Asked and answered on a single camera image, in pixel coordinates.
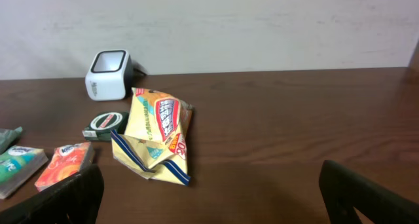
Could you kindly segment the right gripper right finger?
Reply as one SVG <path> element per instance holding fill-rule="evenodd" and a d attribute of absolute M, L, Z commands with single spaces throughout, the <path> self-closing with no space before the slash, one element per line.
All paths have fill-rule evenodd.
<path fill-rule="evenodd" d="M 373 223 L 417 223 L 418 204 L 355 173 L 325 160 L 319 188 L 331 223 L 361 223 L 357 211 Z"/>

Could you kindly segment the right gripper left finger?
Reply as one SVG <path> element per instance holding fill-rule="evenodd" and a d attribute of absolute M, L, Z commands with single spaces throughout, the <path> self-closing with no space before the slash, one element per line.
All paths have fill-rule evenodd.
<path fill-rule="evenodd" d="M 95 223 L 104 192 L 92 164 L 37 195 L 1 212 L 1 223 Z"/>

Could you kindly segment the orange tissue pack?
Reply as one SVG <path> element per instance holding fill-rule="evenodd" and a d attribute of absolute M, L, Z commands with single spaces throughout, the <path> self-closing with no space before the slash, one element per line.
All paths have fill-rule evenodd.
<path fill-rule="evenodd" d="M 91 165 L 94 150 L 90 142 L 64 145 L 54 150 L 51 161 L 44 169 L 35 187 L 39 192 Z"/>

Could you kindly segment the teal tissue pack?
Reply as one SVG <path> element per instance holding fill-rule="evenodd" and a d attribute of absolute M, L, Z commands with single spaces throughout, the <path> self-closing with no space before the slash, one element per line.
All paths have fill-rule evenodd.
<path fill-rule="evenodd" d="M 1 155 L 1 200 L 13 194 L 48 158 L 43 149 L 14 145 Z"/>

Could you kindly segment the dark green round-logo box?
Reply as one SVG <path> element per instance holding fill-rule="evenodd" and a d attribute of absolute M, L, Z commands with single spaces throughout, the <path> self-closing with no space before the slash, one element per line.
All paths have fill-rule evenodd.
<path fill-rule="evenodd" d="M 89 122 L 82 134 L 88 141 L 111 141 L 111 131 L 125 132 L 128 117 L 128 112 L 102 112 Z"/>

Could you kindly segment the teal wrapper pack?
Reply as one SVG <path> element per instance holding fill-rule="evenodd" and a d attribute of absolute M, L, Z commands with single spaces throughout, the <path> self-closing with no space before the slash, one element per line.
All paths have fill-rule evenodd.
<path fill-rule="evenodd" d="M 16 129 L 0 129 L 0 153 L 4 153 L 12 144 L 13 141 L 17 140 L 23 132 L 22 127 Z"/>

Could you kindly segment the yellow snack bag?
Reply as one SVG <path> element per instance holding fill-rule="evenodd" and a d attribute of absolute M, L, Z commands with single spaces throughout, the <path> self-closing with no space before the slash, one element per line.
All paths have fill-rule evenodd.
<path fill-rule="evenodd" d="M 113 157 L 145 179 L 187 186 L 186 137 L 194 107 L 170 94 L 132 88 L 126 129 L 111 131 Z"/>

